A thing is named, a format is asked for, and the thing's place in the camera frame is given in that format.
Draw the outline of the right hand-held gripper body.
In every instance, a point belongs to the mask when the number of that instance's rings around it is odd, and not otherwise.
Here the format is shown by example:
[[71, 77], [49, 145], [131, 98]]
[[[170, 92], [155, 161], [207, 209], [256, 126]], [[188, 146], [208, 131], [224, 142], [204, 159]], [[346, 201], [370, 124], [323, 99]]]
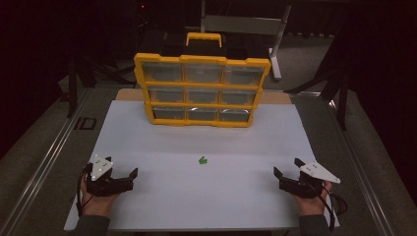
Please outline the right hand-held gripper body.
[[284, 176], [279, 179], [279, 189], [303, 199], [313, 199], [321, 194], [325, 181], [340, 183], [338, 177], [317, 161], [305, 163], [299, 170], [299, 178], [297, 180]]

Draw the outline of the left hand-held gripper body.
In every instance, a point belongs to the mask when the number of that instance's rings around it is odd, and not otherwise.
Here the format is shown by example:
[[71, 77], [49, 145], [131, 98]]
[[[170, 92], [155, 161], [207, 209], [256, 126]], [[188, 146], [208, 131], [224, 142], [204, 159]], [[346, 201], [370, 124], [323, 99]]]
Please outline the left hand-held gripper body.
[[118, 195], [133, 189], [133, 180], [128, 176], [113, 179], [113, 161], [96, 156], [87, 165], [87, 192], [97, 197]]

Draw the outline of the clear plastic organizer drawer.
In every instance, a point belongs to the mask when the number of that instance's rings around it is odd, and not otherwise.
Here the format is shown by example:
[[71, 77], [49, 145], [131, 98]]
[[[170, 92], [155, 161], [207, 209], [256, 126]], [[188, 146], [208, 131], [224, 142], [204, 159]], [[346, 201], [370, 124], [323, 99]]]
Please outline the clear plastic organizer drawer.
[[226, 67], [223, 82], [228, 85], [257, 86], [262, 73], [262, 67]]

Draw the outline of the yellow and black organizer case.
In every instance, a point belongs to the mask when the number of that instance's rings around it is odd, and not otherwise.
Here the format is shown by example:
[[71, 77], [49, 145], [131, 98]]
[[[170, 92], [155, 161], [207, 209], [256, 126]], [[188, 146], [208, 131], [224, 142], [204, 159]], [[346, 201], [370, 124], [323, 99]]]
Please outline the yellow and black organizer case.
[[[152, 31], [145, 36], [139, 52], [134, 57], [134, 62], [135, 75], [138, 84], [142, 88], [143, 94], [145, 91], [143, 88], [143, 64], [145, 62], [263, 66], [265, 68], [265, 73], [261, 81], [262, 90], [257, 98], [257, 107], [263, 92], [263, 82], [270, 69], [270, 61], [265, 55], [259, 40], [253, 37], [245, 38], [239, 36], [226, 40], [219, 33], [201, 32], [189, 32], [186, 35], [172, 36], [164, 32]], [[145, 95], [144, 100], [144, 109], [149, 118], [149, 114], [146, 110], [147, 97]], [[255, 110], [253, 111], [249, 126], [253, 123]]]

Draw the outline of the person's left hand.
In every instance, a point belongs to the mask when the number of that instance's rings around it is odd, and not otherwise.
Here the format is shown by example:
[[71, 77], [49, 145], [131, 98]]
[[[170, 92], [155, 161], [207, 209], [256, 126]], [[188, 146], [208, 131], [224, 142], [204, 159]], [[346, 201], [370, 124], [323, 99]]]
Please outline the person's left hand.
[[82, 215], [98, 215], [108, 217], [111, 212], [112, 205], [118, 198], [118, 195], [109, 197], [96, 197], [87, 192], [86, 180], [81, 183], [82, 191]]

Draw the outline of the person's right hand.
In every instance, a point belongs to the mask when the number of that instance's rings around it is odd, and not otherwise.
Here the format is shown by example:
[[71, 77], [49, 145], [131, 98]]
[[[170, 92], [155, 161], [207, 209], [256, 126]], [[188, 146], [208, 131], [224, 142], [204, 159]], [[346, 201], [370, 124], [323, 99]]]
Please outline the person's right hand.
[[325, 212], [326, 199], [328, 193], [332, 188], [332, 183], [325, 181], [321, 194], [313, 199], [303, 199], [298, 196], [293, 196], [293, 199], [299, 207], [300, 214], [305, 215], [320, 215]]

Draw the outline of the white table board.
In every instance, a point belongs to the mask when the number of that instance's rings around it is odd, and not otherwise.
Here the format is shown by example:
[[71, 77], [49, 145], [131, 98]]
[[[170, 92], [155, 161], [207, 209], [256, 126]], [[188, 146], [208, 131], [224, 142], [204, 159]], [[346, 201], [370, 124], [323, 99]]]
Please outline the white table board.
[[[295, 158], [315, 156], [293, 104], [261, 104], [249, 128], [164, 126], [139, 101], [112, 101], [92, 154], [112, 175], [139, 169], [111, 210], [117, 231], [271, 230], [298, 224], [273, 168], [295, 179]], [[199, 164], [204, 156], [208, 163]]]

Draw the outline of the black metal stand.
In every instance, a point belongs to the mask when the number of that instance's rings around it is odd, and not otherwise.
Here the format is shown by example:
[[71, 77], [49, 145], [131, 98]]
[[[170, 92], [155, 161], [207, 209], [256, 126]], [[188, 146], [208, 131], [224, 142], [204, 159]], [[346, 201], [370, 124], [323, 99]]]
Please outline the black metal stand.
[[69, 88], [63, 95], [63, 99], [69, 102], [68, 117], [72, 117], [78, 108], [77, 81], [80, 81], [85, 88], [94, 88], [97, 83], [94, 72], [99, 72], [99, 74], [104, 75], [120, 85], [135, 84], [135, 82], [124, 79], [116, 72], [106, 69], [103, 65], [98, 64], [87, 56], [74, 56], [68, 62]]
[[338, 105], [336, 106], [336, 119], [342, 130], [346, 129], [345, 115], [347, 108], [347, 95], [348, 95], [348, 82], [349, 77], [342, 69], [330, 69], [321, 75], [315, 76], [312, 80], [291, 89], [286, 89], [285, 93], [297, 94], [305, 89], [308, 89], [321, 82], [327, 82], [324, 89], [320, 93], [320, 97], [323, 100], [331, 101], [337, 94]]

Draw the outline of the grid of clear plastic drawers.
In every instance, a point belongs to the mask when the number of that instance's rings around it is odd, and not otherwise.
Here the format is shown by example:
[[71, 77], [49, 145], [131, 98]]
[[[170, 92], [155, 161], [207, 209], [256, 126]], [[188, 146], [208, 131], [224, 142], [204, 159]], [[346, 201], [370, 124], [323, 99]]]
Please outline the grid of clear plastic drawers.
[[226, 67], [255, 67], [203, 63], [143, 64], [146, 110], [155, 124], [250, 125], [257, 98], [257, 86], [228, 85], [223, 82]]

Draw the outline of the aluminium floor rail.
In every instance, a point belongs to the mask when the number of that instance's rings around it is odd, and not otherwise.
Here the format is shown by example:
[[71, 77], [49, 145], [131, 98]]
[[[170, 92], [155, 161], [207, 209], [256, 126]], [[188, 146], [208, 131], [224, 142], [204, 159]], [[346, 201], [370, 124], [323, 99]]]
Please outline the aluminium floor rail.
[[0, 236], [25, 217], [92, 92], [83, 89], [70, 116], [66, 102], [53, 103], [0, 161]]
[[343, 145], [347, 148], [347, 153], [353, 168], [356, 182], [359, 185], [363, 199], [367, 205], [368, 212], [373, 217], [380, 236], [392, 236], [393, 231], [391, 225], [388, 222], [385, 211], [380, 204], [380, 200], [361, 165], [359, 155], [355, 150], [348, 133], [341, 128], [337, 121], [337, 108], [334, 101], [326, 101], [325, 105], [328, 107], [328, 112], [331, 115], [332, 122], [336, 125], [338, 133], [341, 135]]

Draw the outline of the grey metal desk frame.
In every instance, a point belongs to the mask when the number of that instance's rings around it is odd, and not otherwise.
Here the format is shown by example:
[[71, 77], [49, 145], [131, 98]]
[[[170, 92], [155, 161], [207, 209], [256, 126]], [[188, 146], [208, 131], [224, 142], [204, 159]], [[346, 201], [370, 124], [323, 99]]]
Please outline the grey metal desk frame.
[[223, 31], [274, 36], [274, 44], [273, 47], [268, 49], [268, 57], [271, 63], [272, 78], [277, 82], [281, 81], [282, 76], [277, 53], [292, 6], [287, 4], [284, 7], [282, 16], [274, 19], [209, 15], [206, 11], [206, 4], [207, 0], [201, 0], [201, 32]]

